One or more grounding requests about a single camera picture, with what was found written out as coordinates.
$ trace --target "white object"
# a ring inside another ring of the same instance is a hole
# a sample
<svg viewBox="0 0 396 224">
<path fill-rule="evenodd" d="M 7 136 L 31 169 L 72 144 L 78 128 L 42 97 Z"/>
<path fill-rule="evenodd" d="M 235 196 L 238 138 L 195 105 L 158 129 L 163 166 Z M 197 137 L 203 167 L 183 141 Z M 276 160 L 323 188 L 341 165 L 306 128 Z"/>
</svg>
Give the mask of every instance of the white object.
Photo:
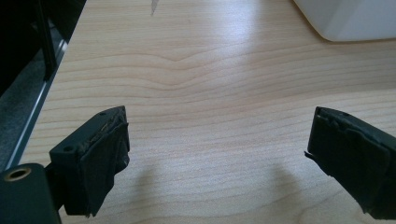
<svg viewBox="0 0 396 224">
<path fill-rule="evenodd" d="M 396 0 L 294 0 L 320 35 L 331 41 L 396 37 Z"/>
</svg>

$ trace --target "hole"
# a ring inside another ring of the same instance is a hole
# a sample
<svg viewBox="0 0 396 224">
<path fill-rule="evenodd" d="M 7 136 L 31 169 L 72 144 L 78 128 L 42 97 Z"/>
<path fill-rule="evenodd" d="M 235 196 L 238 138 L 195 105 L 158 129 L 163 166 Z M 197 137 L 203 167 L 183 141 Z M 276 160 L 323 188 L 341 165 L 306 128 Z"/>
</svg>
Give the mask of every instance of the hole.
<svg viewBox="0 0 396 224">
<path fill-rule="evenodd" d="M 67 152 L 67 151 L 71 151 L 71 150 L 73 150 L 72 147 L 65 147 L 65 148 L 64 148 L 64 151 L 66 151 L 66 152 Z"/>
<path fill-rule="evenodd" d="M 4 177 L 4 179 L 8 182 L 17 181 L 20 179 L 24 179 L 31 172 L 32 172 L 32 169 L 30 169 L 29 167 L 19 168 L 17 170 L 10 172 L 9 174 L 7 174 L 6 177 Z"/>
</svg>

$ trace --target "light wood surface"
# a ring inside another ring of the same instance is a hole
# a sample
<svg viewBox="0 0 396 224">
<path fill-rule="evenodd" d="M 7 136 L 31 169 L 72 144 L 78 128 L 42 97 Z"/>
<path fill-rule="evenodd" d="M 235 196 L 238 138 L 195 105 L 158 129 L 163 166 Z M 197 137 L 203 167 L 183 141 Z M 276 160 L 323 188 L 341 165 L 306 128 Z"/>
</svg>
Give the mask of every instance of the light wood surface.
<svg viewBox="0 0 396 224">
<path fill-rule="evenodd" d="M 21 162 L 127 109 L 131 163 L 64 223 L 374 221 L 304 157 L 317 105 L 396 135 L 396 40 L 332 43 L 292 1 L 88 0 Z"/>
</svg>

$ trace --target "white container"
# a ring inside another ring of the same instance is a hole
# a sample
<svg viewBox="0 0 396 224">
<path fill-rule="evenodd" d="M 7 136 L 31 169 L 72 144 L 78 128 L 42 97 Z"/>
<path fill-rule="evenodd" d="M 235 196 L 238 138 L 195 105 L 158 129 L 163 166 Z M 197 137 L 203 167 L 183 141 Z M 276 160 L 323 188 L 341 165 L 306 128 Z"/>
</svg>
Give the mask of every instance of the white container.
<svg viewBox="0 0 396 224">
<path fill-rule="evenodd" d="M 396 37 L 396 0 L 294 0 L 320 35 L 331 41 Z"/>
</svg>

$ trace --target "wood grain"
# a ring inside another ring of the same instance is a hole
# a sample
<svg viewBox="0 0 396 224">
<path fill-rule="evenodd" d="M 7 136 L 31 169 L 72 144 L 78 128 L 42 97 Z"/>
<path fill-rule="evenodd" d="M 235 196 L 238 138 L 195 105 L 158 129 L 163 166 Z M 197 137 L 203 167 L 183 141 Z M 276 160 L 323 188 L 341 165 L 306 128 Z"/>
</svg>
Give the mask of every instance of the wood grain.
<svg viewBox="0 0 396 224">
<path fill-rule="evenodd" d="M 396 40 L 328 42 L 292 1 L 90 0 L 22 162 L 126 105 L 130 165 L 64 223 L 376 223 L 303 152 L 317 105 L 396 135 L 395 74 Z"/>
</svg>

